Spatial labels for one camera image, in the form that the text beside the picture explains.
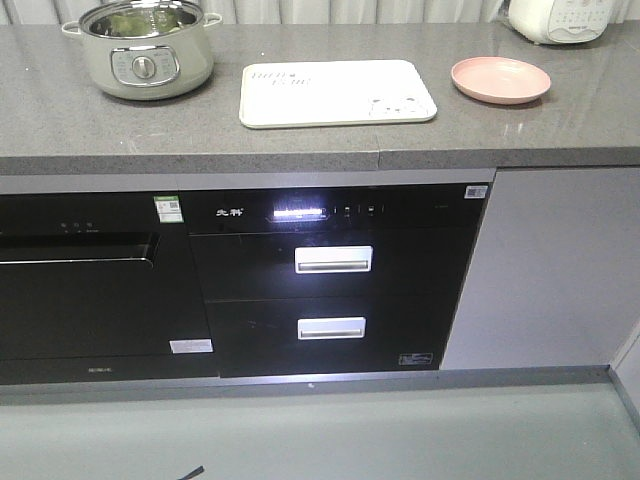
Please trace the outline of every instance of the drawer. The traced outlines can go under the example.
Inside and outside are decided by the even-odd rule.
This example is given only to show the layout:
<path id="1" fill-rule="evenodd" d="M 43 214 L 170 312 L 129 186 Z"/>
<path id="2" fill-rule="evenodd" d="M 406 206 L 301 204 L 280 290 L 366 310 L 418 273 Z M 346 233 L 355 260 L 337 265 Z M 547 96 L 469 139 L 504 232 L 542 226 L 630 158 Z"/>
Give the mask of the drawer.
<path id="1" fill-rule="evenodd" d="M 442 359 L 455 302 L 446 294 L 437 302 L 305 298 L 216 302 L 207 313 L 222 377 L 431 370 Z"/>
<path id="2" fill-rule="evenodd" d="M 205 301 L 265 300 L 457 294 L 474 235 L 475 227 L 457 227 L 190 241 Z"/>

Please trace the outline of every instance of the glowing display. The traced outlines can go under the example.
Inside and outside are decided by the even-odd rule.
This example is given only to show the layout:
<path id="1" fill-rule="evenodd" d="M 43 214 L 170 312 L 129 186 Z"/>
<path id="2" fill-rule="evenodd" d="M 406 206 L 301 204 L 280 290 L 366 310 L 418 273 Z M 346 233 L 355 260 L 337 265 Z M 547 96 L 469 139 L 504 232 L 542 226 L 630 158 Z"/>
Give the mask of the glowing display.
<path id="1" fill-rule="evenodd" d="M 324 208 L 294 208 L 273 211 L 275 222 L 316 222 L 326 218 Z"/>

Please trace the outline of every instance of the curtain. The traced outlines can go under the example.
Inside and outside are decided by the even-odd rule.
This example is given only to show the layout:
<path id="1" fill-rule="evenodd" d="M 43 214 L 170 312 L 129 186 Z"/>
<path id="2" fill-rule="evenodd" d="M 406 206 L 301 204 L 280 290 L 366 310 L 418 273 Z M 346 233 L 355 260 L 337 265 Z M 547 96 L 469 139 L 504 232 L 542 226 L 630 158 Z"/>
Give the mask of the curtain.
<path id="1" fill-rule="evenodd" d="M 0 0 L 1 24 L 56 24 L 114 0 Z M 192 0 L 225 23 L 490 22 L 503 0 Z M 640 19 L 640 0 L 616 0 L 612 22 Z"/>

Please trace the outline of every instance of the glass pot lid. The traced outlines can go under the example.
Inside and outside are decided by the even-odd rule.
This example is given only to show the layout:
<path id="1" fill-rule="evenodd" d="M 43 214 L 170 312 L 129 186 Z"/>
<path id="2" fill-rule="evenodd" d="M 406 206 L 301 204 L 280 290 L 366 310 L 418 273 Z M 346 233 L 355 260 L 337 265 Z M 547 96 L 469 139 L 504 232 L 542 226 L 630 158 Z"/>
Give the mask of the glass pot lid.
<path id="1" fill-rule="evenodd" d="M 80 29 L 106 38 L 149 38 L 188 28 L 202 20 L 199 6 L 178 0 L 126 0 L 85 13 Z"/>

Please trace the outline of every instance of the pot handle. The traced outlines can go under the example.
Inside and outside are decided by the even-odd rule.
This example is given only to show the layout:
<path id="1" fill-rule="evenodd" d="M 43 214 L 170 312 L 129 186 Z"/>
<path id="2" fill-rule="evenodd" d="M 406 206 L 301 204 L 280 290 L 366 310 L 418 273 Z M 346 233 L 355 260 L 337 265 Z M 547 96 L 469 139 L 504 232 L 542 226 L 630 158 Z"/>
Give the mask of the pot handle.
<path id="1" fill-rule="evenodd" d="M 62 30 L 62 33 L 64 34 L 65 37 L 80 38 L 80 36 L 82 35 L 80 33 L 80 24 L 78 23 L 77 20 L 63 23 L 60 29 Z"/>
<path id="2" fill-rule="evenodd" d="M 222 15 L 219 13 L 205 13 L 204 14 L 204 28 L 213 27 L 222 23 Z"/>

